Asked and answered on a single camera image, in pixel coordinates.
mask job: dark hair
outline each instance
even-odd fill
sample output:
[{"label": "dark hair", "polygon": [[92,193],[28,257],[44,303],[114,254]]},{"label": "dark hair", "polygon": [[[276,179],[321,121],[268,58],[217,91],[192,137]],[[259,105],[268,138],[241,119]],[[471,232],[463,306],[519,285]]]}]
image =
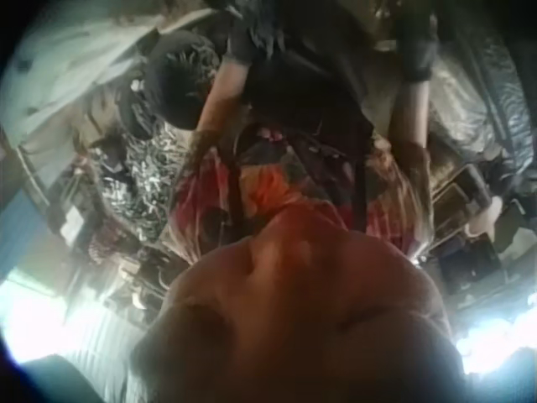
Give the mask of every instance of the dark hair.
[{"label": "dark hair", "polygon": [[145,69],[150,107],[177,128],[193,130],[219,63],[212,42],[203,36],[180,30],[161,37]]}]

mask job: patterned cloth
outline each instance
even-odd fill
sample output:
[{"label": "patterned cloth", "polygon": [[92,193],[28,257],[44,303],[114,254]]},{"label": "patterned cloth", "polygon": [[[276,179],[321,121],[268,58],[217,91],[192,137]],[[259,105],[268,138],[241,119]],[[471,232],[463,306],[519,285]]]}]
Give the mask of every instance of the patterned cloth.
[{"label": "patterned cloth", "polygon": [[[336,225],[353,229],[354,169],[344,154],[313,136],[266,127],[245,130],[241,137],[245,133],[248,146],[238,150],[234,160],[248,234],[259,232],[292,204],[313,207]],[[207,146],[210,137],[194,134],[198,141],[179,173],[170,205],[172,233],[181,257],[191,264],[233,241],[229,164],[224,163],[222,148]],[[433,234],[428,153],[408,143],[392,150],[387,140],[374,134],[365,181],[367,234],[415,257]]]}]

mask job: bright light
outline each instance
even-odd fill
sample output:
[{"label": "bright light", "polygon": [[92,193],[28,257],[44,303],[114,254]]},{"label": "bright light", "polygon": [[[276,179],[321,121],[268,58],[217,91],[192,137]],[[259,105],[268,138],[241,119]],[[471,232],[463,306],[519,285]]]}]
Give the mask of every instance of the bright light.
[{"label": "bright light", "polygon": [[513,323],[495,319],[481,323],[456,344],[467,374],[494,371],[520,348],[537,348],[537,307]]}]

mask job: woman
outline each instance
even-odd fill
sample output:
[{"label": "woman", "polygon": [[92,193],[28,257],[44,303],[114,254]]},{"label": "woman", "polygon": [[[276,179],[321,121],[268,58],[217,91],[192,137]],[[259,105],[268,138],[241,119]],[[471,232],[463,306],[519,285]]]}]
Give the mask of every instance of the woman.
[{"label": "woman", "polygon": [[420,40],[402,38],[391,151],[373,135],[360,164],[277,124],[233,126],[256,53],[234,30],[172,202],[192,266],[133,354],[148,401],[461,401],[440,295],[408,259],[431,234],[435,46]]}]

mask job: forearm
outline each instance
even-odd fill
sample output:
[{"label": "forearm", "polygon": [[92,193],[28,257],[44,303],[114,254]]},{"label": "forearm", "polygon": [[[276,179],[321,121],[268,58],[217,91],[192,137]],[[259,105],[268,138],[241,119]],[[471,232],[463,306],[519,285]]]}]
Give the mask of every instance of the forearm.
[{"label": "forearm", "polygon": [[389,125],[389,139],[425,148],[429,134],[430,82],[405,82],[399,89]]},{"label": "forearm", "polygon": [[240,109],[248,70],[246,65],[224,59],[201,112],[198,131],[221,132],[233,120]]}]

